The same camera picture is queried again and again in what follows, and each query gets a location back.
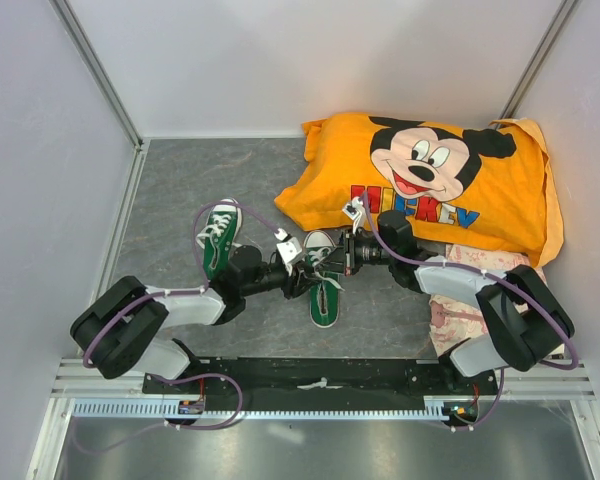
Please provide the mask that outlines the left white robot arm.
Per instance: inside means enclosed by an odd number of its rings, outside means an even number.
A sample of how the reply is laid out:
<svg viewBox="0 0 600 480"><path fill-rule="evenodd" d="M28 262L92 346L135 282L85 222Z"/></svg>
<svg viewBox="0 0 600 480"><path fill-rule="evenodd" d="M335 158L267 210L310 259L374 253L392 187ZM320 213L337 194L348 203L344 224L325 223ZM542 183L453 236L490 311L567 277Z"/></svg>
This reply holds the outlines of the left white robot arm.
<svg viewBox="0 0 600 480"><path fill-rule="evenodd" d="M85 365L105 379L132 371L156 374L188 393L200 378L193 355L182 341L161 340L160 332L226 324L245 310L248 296L271 290L297 298L320 281L316 273L295 241L281 244L268 262L258 248L242 246L206 288L156 288L123 277L73 322L70 336Z"/></svg>

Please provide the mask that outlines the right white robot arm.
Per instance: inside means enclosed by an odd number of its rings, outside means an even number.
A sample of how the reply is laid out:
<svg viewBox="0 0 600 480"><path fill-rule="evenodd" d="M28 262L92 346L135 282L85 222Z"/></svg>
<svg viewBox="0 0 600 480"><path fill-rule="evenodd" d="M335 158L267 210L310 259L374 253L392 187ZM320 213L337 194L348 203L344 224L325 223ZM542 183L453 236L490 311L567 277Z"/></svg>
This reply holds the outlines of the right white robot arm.
<svg viewBox="0 0 600 480"><path fill-rule="evenodd" d="M555 349L573 347L572 320L531 267L484 270L453 263L418 247L405 215L383 212L376 227L364 230L366 213L353 200L343 209L353 225L320 267L329 273L356 274L365 265L385 265L394 281L416 293L441 295L480 311L485 334L451 347L449 362L438 368L438 381L457 394L474 376L511 367L526 372Z"/></svg>

